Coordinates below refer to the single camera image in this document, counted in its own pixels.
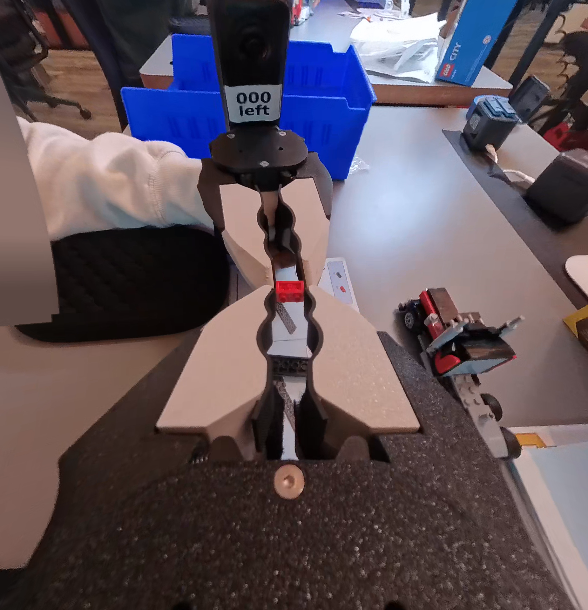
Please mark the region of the lego set box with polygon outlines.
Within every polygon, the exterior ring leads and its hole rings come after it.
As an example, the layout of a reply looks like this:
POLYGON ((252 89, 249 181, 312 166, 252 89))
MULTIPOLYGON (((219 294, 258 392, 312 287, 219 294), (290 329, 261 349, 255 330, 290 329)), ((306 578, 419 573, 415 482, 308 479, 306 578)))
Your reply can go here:
POLYGON ((588 305, 564 317, 563 322, 588 352, 588 305))

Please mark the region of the long black lego plate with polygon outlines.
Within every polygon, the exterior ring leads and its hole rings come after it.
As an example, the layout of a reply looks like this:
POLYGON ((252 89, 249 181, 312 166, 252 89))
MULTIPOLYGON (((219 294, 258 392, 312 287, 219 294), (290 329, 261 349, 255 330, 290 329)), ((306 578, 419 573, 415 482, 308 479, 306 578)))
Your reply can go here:
POLYGON ((306 377, 309 358, 273 356, 273 374, 276 377, 306 377))

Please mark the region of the yellow mark instruction booklet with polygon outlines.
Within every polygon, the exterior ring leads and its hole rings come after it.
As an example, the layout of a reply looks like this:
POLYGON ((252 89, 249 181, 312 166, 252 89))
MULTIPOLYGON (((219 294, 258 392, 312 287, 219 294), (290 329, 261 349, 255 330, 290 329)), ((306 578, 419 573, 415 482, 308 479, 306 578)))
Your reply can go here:
POLYGON ((515 426, 505 429, 521 448, 553 448, 588 443, 588 423, 515 426))

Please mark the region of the car cover instruction booklet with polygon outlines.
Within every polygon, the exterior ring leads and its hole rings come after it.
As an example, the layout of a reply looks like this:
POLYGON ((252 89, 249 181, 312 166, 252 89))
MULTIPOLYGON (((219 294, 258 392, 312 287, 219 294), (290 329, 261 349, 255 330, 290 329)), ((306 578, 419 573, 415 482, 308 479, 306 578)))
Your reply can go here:
POLYGON ((588 609, 588 441, 528 446, 511 463, 513 482, 576 609, 588 609))

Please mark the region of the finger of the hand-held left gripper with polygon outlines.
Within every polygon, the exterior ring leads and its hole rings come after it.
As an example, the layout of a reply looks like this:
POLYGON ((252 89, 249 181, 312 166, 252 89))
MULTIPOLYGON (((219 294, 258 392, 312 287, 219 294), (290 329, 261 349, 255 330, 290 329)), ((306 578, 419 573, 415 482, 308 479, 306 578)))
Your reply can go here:
POLYGON ((280 190, 280 199, 291 216, 295 253, 307 286, 321 279, 328 249, 330 223, 312 178, 294 179, 280 190))
POLYGON ((238 271, 250 287, 274 286, 273 264, 267 253, 267 233, 258 191, 240 184, 220 186, 224 230, 222 239, 238 271))

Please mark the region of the small blue black device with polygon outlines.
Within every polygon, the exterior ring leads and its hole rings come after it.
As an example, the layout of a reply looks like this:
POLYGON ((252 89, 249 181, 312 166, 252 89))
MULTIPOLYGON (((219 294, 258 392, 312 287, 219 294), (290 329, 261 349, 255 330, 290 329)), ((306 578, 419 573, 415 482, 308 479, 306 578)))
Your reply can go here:
POLYGON ((508 98, 477 96, 466 113, 463 139, 473 151, 485 151, 487 146, 497 151, 519 122, 519 115, 508 98))

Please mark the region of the small dark grey case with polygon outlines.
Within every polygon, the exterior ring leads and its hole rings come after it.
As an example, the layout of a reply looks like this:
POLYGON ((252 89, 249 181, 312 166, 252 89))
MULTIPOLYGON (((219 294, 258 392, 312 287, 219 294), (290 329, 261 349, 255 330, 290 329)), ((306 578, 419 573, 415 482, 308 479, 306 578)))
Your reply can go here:
POLYGON ((509 96, 509 103, 521 121, 531 117, 543 104, 550 87, 535 75, 526 78, 509 96))

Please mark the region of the black quilted wrist pad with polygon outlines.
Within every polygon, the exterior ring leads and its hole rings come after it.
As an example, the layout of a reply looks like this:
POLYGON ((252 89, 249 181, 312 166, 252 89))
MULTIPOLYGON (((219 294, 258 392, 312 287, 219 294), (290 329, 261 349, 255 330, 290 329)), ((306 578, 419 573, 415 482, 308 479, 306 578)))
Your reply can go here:
POLYGON ((221 236, 188 226, 112 229, 51 244, 59 311, 16 329, 41 342, 139 339, 205 325, 226 304, 221 236))

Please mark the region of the large blue plastic bin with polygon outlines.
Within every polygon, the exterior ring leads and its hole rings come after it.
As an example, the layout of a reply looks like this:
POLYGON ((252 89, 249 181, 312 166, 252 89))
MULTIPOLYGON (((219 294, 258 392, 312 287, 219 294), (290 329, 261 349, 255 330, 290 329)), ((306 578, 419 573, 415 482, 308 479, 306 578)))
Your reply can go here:
MULTIPOLYGON (((193 159, 226 131, 212 39, 174 34, 174 81, 166 90, 121 89, 130 131, 142 141, 167 141, 193 159)), ((332 180, 345 180, 376 96, 353 46, 292 41, 283 83, 280 126, 317 152, 332 180)))

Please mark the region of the person's left forearm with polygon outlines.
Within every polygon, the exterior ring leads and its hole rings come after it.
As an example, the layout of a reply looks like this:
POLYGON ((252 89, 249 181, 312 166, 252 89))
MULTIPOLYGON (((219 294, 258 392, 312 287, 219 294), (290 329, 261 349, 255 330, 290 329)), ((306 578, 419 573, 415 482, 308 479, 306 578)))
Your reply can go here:
POLYGON ((112 229, 194 226, 213 232, 202 168, 175 144, 108 132, 92 140, 17 118, 51 241, 112 229))

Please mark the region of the black office chair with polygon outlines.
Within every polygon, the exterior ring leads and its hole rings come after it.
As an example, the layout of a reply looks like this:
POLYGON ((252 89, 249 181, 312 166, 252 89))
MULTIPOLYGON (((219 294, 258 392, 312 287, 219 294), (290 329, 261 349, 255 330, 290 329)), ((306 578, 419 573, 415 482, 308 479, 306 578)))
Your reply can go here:
POLYGON ((49 48, 33 24, 23 1, 0 1, 0 75, 8 97, 31 119, 38 119, 29 103, 76 108, 84 120, 92 118, 88 109, 75 101, 56 97, 38 80, 34 70, 48 57, 49 48))

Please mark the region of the black red lego truck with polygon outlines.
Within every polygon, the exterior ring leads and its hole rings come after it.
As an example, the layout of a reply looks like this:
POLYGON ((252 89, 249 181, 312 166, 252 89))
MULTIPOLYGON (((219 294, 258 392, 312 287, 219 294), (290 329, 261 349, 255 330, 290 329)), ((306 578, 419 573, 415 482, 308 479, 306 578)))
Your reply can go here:
POLYGON ((444 288, 427 288, 401 302, 396 314, 421 346, 426 370, 462 405, 493 457, 517 459, 518 438, 500 425, 501 403, 481 391, 479 376, 514 361, 517 355, 505 336, 525 320, 518 316, 495 327, 479 312, 461 312, 444 288))

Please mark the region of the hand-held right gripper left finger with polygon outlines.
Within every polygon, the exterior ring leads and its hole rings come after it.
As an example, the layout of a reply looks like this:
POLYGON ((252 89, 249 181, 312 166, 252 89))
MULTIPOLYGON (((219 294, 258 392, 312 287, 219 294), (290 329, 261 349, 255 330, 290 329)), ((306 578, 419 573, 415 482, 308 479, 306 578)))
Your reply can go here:
POLYGON ((156 427, 230 437, 243 459, 280 459, 283 399, 273 381, 275 290, 262 286, 223 309, 200 332, 156 427))

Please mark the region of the grey desk mat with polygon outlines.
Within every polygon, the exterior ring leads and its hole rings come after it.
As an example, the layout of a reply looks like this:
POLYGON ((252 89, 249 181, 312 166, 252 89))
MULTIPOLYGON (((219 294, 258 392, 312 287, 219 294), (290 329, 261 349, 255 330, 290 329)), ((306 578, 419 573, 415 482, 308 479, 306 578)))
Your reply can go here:
POLYGON ((578 309, 587 305, 588 298, 568 277, 564 264, 573 255, 588 254, 588 216, 566 226, 534 211, 523 196, 523 188, 511 184, 487 157, 471 151, 461 131, 445 129, 443 134, 484 193, 567 298, 578 309))

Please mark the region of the open lego instruction booklet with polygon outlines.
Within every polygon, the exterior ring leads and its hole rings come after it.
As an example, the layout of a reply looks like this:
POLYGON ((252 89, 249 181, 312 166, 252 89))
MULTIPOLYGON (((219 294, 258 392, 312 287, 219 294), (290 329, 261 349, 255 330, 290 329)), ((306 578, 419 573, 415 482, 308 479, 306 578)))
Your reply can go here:
MULTIPOLYGON (((319 287, 345 305, 359 311, 351 280, 343 257, 326 259, 319 287)), ((272 322, 273 342, 268 355, 307 357, 312 351, 307 345, 308 323, 303 302, 277 303, 272 322)), ((284 402, 283 461, 297 461, 295 414, 306 388, 306 377, 276 377, 275 383, 284 402)))

